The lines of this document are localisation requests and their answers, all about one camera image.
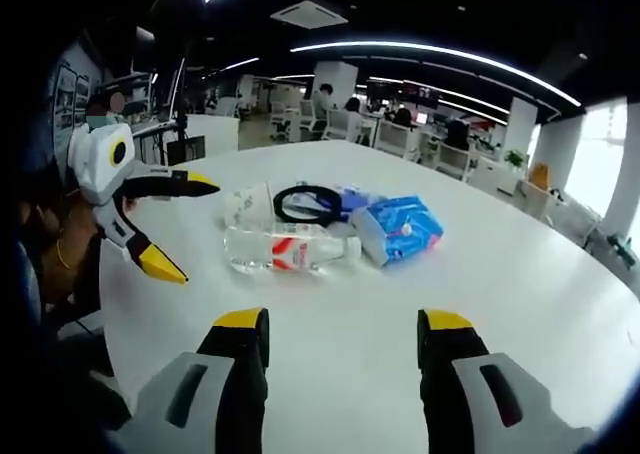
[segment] desk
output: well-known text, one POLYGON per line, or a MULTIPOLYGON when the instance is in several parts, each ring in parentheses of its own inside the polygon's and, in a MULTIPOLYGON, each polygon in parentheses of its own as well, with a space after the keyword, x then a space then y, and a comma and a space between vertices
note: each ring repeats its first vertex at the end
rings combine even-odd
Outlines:
POLYGON ((599 428, 640 369, 640 304, 607 269, 547 226, 438 172, 344 141, 251 149, 189 163, 220 194, 141 200, 132 219, 189 275, 185 286, 145 276, 104 243, 100 294, 118 385, 140 388, 195 350, 232 309, 271 318, 265 454, 424 454, 416 315, 469 318, 551 392, 572 426, 599 428), (428 253, 377 270, 331 275, 234 271, 223 248, 225 191, 264 180, 350 182, 417 194, 445 234, 428 253))

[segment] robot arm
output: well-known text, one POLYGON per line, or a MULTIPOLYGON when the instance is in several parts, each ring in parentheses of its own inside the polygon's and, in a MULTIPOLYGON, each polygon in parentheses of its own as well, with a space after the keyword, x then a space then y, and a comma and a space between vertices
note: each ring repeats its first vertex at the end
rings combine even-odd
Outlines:
POLYGON ((69 145, 69 166, 80 191, 92 204, 104 236, 123 249, 147 275, 184 284, 187 275, 125 215, 125 198, 199 197, 220 190, 205 177, 180 169, 143 164, 127 124, 108 125, 91 133, 76 129, 69 145))

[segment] bracelet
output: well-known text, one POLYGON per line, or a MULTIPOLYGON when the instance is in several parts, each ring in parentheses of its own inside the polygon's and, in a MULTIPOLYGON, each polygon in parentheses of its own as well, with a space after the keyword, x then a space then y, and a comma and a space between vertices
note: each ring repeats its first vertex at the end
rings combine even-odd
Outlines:
POLYGON ((56 241, 56 252, 58 253, 58 260, 60 261, 60 264, 62 264, 67 271, 73 271, 71 266, 62 259, 62 255, 60 254, 60 239, 56 241))

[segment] white table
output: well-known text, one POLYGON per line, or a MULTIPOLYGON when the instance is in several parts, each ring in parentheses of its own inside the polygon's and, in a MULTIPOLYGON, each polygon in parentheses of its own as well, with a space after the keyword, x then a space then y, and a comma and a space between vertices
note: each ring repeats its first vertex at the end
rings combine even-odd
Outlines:
POLYGON ((354 183, 418 194, 445 228, 429 253, 378 271, 248 276, 227 263, 222 192, 144 200, 132 217, 189 275, 145 276, 106 243, 100 290, 106 340, 130 405, 150 377, 195 350, 212 322, 262 305, 271 316, 269 453, 424 453, 416 318, 469 318, 551 392, 572 426, 601 427, 640 369, 640 304, 589 255, 525 214, 440 173, 342 141, 260 148, 190 163, 224 189, 266 179, 354 183))

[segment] plastic water bottle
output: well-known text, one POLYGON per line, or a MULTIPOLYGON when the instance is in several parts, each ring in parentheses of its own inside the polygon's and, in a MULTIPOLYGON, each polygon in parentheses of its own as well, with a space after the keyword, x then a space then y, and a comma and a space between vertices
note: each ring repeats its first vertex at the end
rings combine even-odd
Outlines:
POLYGON ((228 227, 224 247, 231 265, 251 273, 262 269, 318 271, 335 262, 360 258, 357 237, 332 237, 315 224, 273 224, 269 230, 228 227))

